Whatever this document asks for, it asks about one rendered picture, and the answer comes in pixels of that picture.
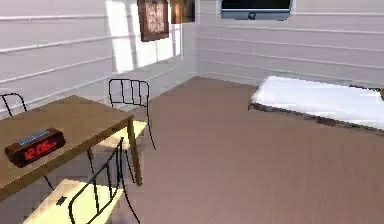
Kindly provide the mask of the brown framed picture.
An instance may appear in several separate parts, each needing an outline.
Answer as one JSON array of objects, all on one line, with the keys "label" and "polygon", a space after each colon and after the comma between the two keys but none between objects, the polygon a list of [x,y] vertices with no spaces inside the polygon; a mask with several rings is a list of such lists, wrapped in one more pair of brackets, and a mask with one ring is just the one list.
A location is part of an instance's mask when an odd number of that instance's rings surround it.
[{"label": "brown framed picture", "polygon": [[168,1],[137,0],[142,42],[169,37]]}]

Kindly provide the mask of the dark orange framed picture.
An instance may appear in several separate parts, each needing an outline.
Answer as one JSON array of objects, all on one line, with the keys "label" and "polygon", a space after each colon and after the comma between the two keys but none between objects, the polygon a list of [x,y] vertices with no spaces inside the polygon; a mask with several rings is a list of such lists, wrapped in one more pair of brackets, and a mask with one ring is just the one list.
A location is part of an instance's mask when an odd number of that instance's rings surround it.
[{"label": "dark orange framed picture", "polygon": [[170,5],[172,24],[195,21],[195,0],[170,0]]}]

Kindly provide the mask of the brown wooden table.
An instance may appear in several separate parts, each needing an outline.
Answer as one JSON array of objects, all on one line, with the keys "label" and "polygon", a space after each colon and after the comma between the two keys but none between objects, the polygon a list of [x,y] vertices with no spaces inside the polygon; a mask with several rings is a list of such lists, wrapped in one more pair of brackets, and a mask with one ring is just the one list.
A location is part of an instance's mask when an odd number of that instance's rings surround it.
[{"label": "brown wooden table", "polygon": [[[9,161],[4,152],[7,146],[50,127],[63,132],[64,147],[24,168]],[[135,181],[141,185],[133,114],[130,112],[72,95],[0,120],[0,202],[123,128],[128,132]]]}]

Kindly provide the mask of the grey framed television set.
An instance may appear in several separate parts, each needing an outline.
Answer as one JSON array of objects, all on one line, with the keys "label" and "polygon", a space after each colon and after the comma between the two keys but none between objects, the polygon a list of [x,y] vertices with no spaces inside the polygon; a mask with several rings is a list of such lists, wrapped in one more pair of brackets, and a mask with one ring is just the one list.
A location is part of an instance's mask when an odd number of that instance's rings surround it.
[{"label": "grey framed television set", "polygon": [[275,20],[289,18],[293,0],[222,0],[222,19]]}]

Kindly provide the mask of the dark red alarm clock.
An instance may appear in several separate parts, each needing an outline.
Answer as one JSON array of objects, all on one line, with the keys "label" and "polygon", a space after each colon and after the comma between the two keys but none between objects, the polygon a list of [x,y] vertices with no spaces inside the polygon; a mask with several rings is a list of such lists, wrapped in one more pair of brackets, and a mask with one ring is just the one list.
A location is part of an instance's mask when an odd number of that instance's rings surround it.
[{"label": "dark red alarm clock", "polygon": [[48,128],[27,136],[5,148],[8,159],[17,167],[25,167],[66,144],[64,134]]}]

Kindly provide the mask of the white bed with dark frame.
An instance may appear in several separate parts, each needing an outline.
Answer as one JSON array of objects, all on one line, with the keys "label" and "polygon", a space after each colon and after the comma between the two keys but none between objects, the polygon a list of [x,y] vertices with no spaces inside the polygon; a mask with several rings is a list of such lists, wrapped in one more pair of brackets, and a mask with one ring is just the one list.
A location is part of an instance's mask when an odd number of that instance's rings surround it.
[{"label": "white bed with dark frame", "polygon": [[250,98],[249,109],[283,111],[384,135],[384,96],[373,88],[269,76]]}]

